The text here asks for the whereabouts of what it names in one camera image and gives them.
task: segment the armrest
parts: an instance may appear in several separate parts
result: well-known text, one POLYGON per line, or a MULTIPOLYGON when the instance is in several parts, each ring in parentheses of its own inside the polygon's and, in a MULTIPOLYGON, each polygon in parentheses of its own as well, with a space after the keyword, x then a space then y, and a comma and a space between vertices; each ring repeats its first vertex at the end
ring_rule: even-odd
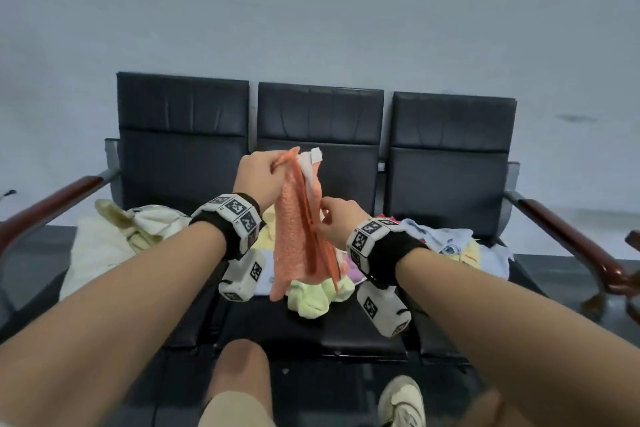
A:
POLYGON ((625 242, 640 252, 640 230, 631 230, 625 238, 625 242))
POLYGON ((4 255, 21 238, 57 218, 117 177, 120 171, 108 170, 97 176, 84 176, 57 190, 36 204, 0 223, 0 270, 4 255))
POLYGON ((584 264, 596 278, 601 291, 628 297, 640 293, 640 284, 627 274, 616 259, 557 214, 538 201, 525 199, 515 191, 507 191, 504 195, 517 209, 584 264))

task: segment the beige shorts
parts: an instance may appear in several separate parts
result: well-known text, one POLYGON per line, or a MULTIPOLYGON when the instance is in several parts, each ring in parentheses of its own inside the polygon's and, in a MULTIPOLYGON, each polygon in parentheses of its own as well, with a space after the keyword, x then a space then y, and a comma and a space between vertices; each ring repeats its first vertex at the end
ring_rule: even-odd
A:
POLYGON ((251 395, 223 392, 209 402, 198 427, 275 427, 275 424, 251 395))

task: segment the white sneaker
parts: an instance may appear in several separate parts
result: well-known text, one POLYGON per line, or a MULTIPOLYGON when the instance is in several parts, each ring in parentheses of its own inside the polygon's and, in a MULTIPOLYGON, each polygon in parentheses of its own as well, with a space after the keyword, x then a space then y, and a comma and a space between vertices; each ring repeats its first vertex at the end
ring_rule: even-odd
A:
POLYGON ((420 387, 412 378, 396 376, 382 391, 378 402, 382 427, 426 427, 420 387))

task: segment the white marker cube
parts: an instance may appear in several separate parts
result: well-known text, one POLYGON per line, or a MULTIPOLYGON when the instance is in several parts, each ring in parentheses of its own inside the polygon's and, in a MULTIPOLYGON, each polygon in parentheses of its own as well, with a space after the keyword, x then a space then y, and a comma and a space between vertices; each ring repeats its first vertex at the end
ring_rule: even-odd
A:
POLYGON ((401 333, 411 322, 411 312, 396 295, 396 287, 379 289, 364 282, 356 294, 367 317, 384 337, 401 333))
POLYGON ((249 250, 239 261, 229 261, 218 290, 232 302, 247 302, 253 297, 255 286, 264 270, 266 261, 260 250, 249 250))

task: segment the white wall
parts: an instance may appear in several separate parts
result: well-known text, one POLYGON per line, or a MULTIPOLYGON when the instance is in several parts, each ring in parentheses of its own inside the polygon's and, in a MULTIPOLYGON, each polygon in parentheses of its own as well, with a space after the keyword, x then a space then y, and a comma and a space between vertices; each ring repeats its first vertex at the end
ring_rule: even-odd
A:
MULTIPOLYGON (((640 0, 0 0, 0 10, 0 189, 19 192, 0 219, 105 167, 115 73, 145 71, 513 96, 519 190, 617 257, 638 257, 622 238, 640 227, 640 0)), ((518 212, 504 237, 517 252, 564 253, 518 212)))

